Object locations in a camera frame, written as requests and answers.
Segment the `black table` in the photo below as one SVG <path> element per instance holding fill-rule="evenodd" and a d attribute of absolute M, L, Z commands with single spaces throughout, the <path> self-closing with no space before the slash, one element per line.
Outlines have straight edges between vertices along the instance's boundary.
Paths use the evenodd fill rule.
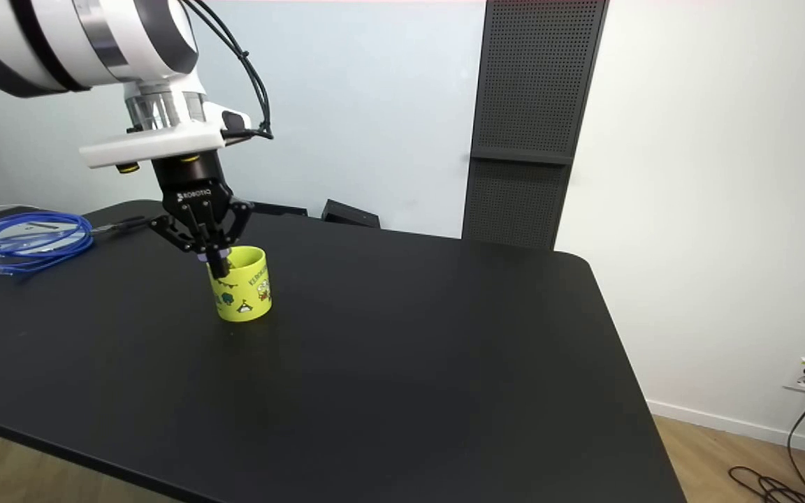
<path fill-rule="evenodd" d="M 292 219 L 244 243 L 251 328 L 151 232 L 0 279 L 0 437 L 184 501 L 682 501 L 584 261 Z"/>

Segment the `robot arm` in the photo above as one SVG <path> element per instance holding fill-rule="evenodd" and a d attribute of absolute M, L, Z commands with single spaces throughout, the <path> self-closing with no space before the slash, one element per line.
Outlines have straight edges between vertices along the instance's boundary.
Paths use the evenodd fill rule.
<path fill-rule="evenodd" d="M 225 252 L 249 211 L 233 198 L 216 152 L 256 130 L 204 97 L 184 5 L 197 8 L 194 0 L 0 0 L 0 90 L 37 97 L 126 83 L 130 134 L 81 156 L 121 171 L 151 159 L 167 211 L 155 230 L 225 278 Z"/>

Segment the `black cable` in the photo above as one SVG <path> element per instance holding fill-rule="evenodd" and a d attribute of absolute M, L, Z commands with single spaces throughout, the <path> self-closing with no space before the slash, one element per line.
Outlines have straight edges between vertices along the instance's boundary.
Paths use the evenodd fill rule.
<path fill-rule="evenodd" d="M 268 90 L 257 72 L 257 67 L 249 58 L 249 51 L 240 47 L 240 42 L 236 39 L 236 35 L 229 30 L 229 25 L 207 5 L 207 0 L 184 0 L 184 5 L 229 47 L 229 53 L 240 62 L 240 67 L 247 69 L 256 95 L 261 102 L 261 130 L 249 130 L 240 134 L 233 134 L 233 141 L 249 141 L 249 138 L 275 138 L 271 134 L 271 104 L 268 104 Z"/>
<path fill-rule="evenodd" d="M 802 480 L 802 487 L 805 487 L 805 476 L 802 476 L 802 470 L 799 470 L 799 465 L 798 465 L 798 458 L 794 458 L 794 433 L 798 433 L 798 427 L 799 427 L 802 423 L 805 423 L 805 408 L 802 408 L 802 413 L 798 416 L 798 423 L 794 423 L 794 427 L 791 427 L 791 433 L 789 433 L 785 451 L 789 451 L 794 476 L 798 476 L 798 477 Z M 749 473 L 749 476 L 757 480 L 757 487 L 747 484 L 747 480 L 742 477 L 742 473 Z M 747 491 L 757 494 L 764 503 L 780 503 L 780 501 L 805 503 L 805 491 L 799 491 L 799 489 L 794 489 L 794 487 L 789 487 L 789 484 L 784 484 L 784 480 L 777 480 L 777 477 L 760 476 L 760 473 L 752 470 L 752 466 L 731 466 L 731 477 L 733 477 L 739 487 L 743 487 Z"/>

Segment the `yellow mug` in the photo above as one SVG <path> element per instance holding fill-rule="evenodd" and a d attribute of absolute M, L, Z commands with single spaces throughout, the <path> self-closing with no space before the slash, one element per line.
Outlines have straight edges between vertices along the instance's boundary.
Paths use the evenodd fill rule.
<path fill-rule="evenodd" d="M 262 320 L 271 311 L 265 252 L 233 245 L 228 262 L 228 278 L 209 278 L 216 313 L 233 324 Z"/>

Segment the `blue cable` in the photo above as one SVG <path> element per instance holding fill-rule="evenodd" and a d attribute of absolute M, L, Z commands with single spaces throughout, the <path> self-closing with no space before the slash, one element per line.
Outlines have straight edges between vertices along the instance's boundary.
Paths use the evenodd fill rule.
<path fill-rule="evenodd" d="M 0 219 L 0 278 L 30 278 L 92 250 L 92 225 L 70 213 Z"/>

